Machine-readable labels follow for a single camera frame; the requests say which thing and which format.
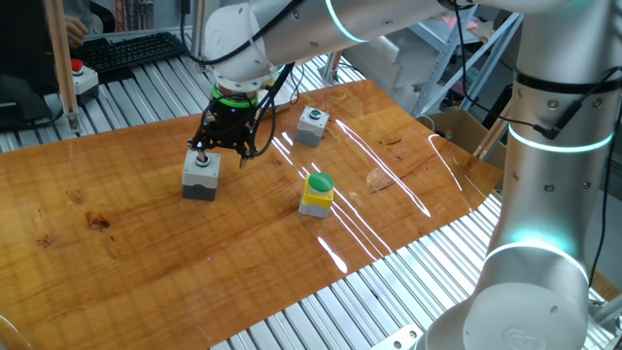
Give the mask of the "bystander bare hand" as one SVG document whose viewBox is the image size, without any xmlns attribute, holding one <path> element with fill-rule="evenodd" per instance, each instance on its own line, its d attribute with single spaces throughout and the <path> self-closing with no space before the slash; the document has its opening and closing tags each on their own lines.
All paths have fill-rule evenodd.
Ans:
<svg viewBox="0 0 622 350">
<path fill-rule="evenodd" d="M 67 39 L 70 49 L 77 49 L 84 44 L 86 35 L 89 33 L 87 27 L 76 17 L 64 16 Z"/>
</svg>

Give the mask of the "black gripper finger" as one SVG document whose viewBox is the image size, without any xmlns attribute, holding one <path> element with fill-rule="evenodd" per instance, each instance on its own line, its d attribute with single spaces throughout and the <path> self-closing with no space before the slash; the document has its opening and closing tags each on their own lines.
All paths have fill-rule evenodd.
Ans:
<svg viewBox="0 0 622 350">
<path fill-rule="evenodd" d="M 240 162 L 239 168 L 243 169 L 246 166 L 246 163 L 249 160 L 252 160 L 257 153 L 257 148 L 255 145 L 255 134 L 248 133 L 245 134 L 242 138 L 240 148 Z"/>
<path fill-rule="evenodd" d="M 197 163 L 208 163 L 210 161 L 206 151 L 211 148 L 211 138 L 204 126 L 200 126 L 191 139 L 188 140 L 187 146 L 191 151 L 196 151 Z"/>
</svg>

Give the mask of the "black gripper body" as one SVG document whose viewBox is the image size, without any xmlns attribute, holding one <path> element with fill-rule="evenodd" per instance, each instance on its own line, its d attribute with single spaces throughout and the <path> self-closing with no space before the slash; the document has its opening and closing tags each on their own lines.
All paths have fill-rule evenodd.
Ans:
<svg viewBox="0 0 622 350">
<path fill-rule="evenodd" d="M 250 140 L 256 108 L 232 107 L 224 103 L 214 103 L 209 108 L 206 134 L 210 145 L 243 146 Z"/>
</svg>

